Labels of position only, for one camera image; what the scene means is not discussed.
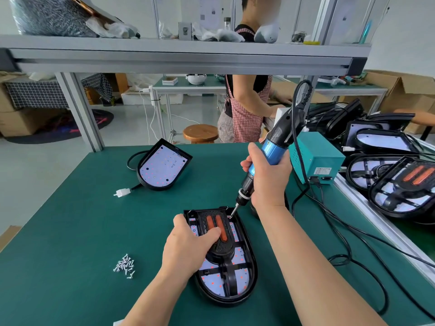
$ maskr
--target white connector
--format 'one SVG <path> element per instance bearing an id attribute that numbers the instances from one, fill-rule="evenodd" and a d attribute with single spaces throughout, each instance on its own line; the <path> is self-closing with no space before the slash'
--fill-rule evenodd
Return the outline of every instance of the white connector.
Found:
<path id="1" fill-rule="evenodd" d="M 130 189 L 121 189 L 121 190 L 118 190 L 116 192 L 116 194 L 114 194 L 114 196 L 117 196 L 118 198 L 120 198 L 120 197 L 126 196 L 130 193 L 131 193 Z"/>
<path id="2" fill-rule="evenodd" d="M 352 152 L 352 151 L 355 151 L 354 147 L 343 146 L 343 152 Z"/>

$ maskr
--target wooden stool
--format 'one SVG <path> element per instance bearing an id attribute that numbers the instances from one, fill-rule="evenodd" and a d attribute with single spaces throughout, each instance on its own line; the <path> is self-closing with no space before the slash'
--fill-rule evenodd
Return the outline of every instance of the wooden stool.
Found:
<path id="1" fill-rule="evenodd" d="M 420 139 L 422 141 L 426 141 L 427 137 L 432 131 L 432 127 L 435 126 L 435 114 L 413 110 L 413 109 L 397 109 L 394 110 L 394 113 L 415 113 L 415 117 L 412 118 L 411 122 L 417 125 L 425 125 L 426 129 L 421 135 Z"/>
<path id="2" fill-rule="evenodd" d="M 183 130 L 183 136 L 192 144 L 214 143 L 219 138 L 217 128 L 213 125 L 190 125 Z"/>

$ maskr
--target label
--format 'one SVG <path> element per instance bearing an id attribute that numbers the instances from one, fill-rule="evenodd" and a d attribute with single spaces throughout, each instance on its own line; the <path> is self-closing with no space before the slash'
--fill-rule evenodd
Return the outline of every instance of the label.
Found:
<path id="1" fill-rule="evenodd" d="M 317 167 L 314 171 L 314 175 L 329 175 L 331 173 L 332 168 L 326 167 Z"/>

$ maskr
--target teal control box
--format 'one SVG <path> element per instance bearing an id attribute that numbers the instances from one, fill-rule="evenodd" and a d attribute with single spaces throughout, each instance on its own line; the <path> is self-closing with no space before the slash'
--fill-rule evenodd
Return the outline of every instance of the teal control box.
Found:
<path id="1" fill-rule="evenodd" d="M 317 176 L 321 184 L 332 184 L 345 156 L 318 132 L 301 132 L 297 137 L 307 177 Z M 291 164 L 301 182 L 304 176 L 295 144 L 289 147 Z"/>

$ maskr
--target gray shorts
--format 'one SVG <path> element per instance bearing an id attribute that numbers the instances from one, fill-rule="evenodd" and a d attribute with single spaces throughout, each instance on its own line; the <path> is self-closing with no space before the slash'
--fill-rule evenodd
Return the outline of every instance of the gray shorts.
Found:
<path id="1" fill-rule="evenodd" d="M 228 115 L 225 114 L 225 112 L 222 112 L 219 117 L 217 126 L 220 140 L 224 143 L 234 143 L 233 118 L 230 118 Z"/>

